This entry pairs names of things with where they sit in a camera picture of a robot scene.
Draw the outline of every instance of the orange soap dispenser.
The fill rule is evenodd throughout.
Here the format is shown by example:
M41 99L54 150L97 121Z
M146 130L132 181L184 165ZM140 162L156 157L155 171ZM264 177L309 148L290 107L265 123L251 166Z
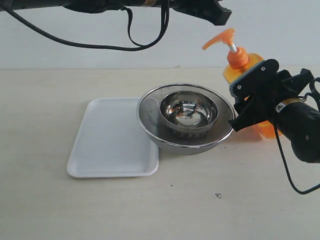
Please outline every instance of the orange soap dispenser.
M236 47L233 41L234 34L235 30L229 28L209 40L202 47L203 50L206 50L211 45L220 42L229 46L230 51L226 58L229 64L223 71L223 77L229 84L248 71L251 67L264 60L256 53L247 53L243 47ZM276 137L274 126L269 121L258 123L256 126L265 138L274 139Z

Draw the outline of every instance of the orange pump head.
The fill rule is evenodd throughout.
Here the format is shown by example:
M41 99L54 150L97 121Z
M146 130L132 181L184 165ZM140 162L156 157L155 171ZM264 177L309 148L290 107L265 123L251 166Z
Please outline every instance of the orange pump head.
M230 67L233 69L240 69L249 62L249 56L243 47L236 47L234 45L234 34L235 29L228 28L227 30L221 32L220 34L209 40L205 45L203 45L202 49L206 50L213 44L223 42L230 48L230 51L226 58L230 64Z

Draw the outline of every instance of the table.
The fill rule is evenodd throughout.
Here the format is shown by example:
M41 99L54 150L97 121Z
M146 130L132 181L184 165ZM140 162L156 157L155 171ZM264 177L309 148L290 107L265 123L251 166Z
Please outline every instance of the table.
M319 66L281 66L292 74ZM301 196L276 141L254 128L214 149L160 151L148 177L75 179L66 164L95 98L140 97L167 83L211 88L231 103L222 68L0 70L0 239L319 239L320 191ZM301 189L320 165L299 161L281 137Z

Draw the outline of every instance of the metal bowl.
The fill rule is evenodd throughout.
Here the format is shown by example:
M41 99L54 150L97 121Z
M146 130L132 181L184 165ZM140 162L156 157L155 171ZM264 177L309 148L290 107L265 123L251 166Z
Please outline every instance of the metal bowl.
M218 117L217 105L196 91L178 91L166 96L160 104L162 122L180 138L205 135Z
M207 96L217 108L218 116L214 126L197 138L183 138L173 135L163 124L161 103L170 94L194 92ZM178 83L158 86L147 92L138 102L137 120L146 134L161 149L182 155L195 155L206 152L224 141L233 131L228 120L235 118L231 104L217 92L203 86Z

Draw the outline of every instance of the white wall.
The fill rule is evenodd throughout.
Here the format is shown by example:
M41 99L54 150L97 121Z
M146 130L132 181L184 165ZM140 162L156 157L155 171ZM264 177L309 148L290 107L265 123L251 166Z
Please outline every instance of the white wall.
M236 29L235 44L282 65L320 65L319 0L223 0L231 9L226 26L170 12L169 28L156 46L141 52L91 50L52 42L0 12L0 69L37 68L174 68L226 65L228 48L202 45L227 27ZM132 36L140 43L154 40L160 9L133 8ZM67 40L130 46L124 11L85 14L63 7L22 10L40 28Z

